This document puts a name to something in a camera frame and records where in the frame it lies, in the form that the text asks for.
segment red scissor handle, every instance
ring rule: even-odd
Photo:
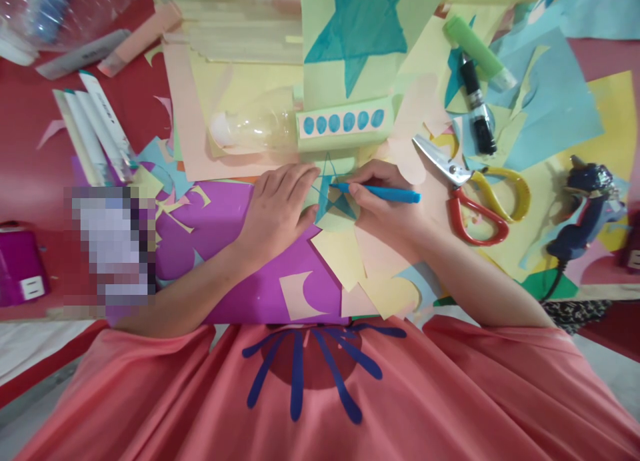
[[[473,244],[474,246],[494,246],[500,244],[507,239],[509,235],[509,224],[495,212],[491,211],[487,207],[478,204],[475,201],[469,199],[461,188],[454,189],[452,191],[453,197],[447,201],[449,206],[449,214],[451,215],[451,222],[453,227],[462,239],[466,242]],[[465,222],[462,217],[462,205],[467,206],[469,209],[481,214],[483,217],[493,221],[498,229],[498,232],[491,239],[486,241],[477,240],[472,238],[465,229]]]

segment black marker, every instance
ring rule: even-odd
[[[493,139],[491,125],[489,124],[489,112],[485,105],[485,100],[480,90],[478,82],[478,74],[475,71],[473,61],[465,53],[462,54],[462,66],[460,66],[460,74],[467,88],[467,99],[471,108],[470,116],[472,117],[473,135],[480,154],[494,154],[498,148]]]

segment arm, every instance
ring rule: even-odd
[[[552,328],[553,322],[533,296],[448,229],[430,219],[421,204],[390,203],[361,183],[413,189],[397,166],[373,160],[349,180],[355,201],[394,232],[406,233],[451,296],[481,326]]]
[[[286,250],[313,223],[318,206],[300,211],[319,169],[288,164],[255,184],[240,236],[210,260],[150,298],[115,329],[176,338],[196,329],[239,282]]]

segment blue oval drawing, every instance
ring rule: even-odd
[[[315,120],[315,125],[318,128],[318,134],[324,134],[327,130],[327,118],[320,116]]]
[[[346,113],[345,118],[342,120],[343,127],[345,132],[350,132],[355,126],[355,116],[353,113]]]
[[[305,123],[303,124],[303,126],[305,128],[305,133],[307,133],[307,135],[311,135],[313,133],[313,126],[314,125],[315,125],[315,123],[313,122],[313,118],[312,117],[305,118]]]
[[[337,114],[332,114],[329,118],[329,131],[337,132],[340,129],[340,117]]]
[[[384,121],[384,120],[385,120],[385,112],[382,109],[378,109],[371,116],[371,125],[373,127],[378,128],[378,127],[382,126],[382,121]]]
[[[367,124],[369,124],[369,113],[366,111],[362,111],[360,114],[358,114],[358,129],[362,131],[365,127],[367,127]]]

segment yellow scissor handle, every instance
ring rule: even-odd
[[[491,184],[487,181],[486,175],[499,176],[508,179],[513,182],[515,186],[516,193],[518,195],[518,199],[515,205],[515,212],[509,215],[502,205],[498,198],[495,196],[493,189],[491,188]],[[518,174],[516,171],[511,171],[510,169],[504,169],[503,167],[485,167],[482,171],[474,171],[471,176],[471,181],[475,182],[482,191],[482,193],[487,198],[487,202],[489,202],[489,206],[491,209],[497,213],[500,217],[502,217],[505,221],[509,223],[522,221],[524,217],[529,212],[529,207],[531,207],[531,191],[529,190],[529,186],[524,178]]]

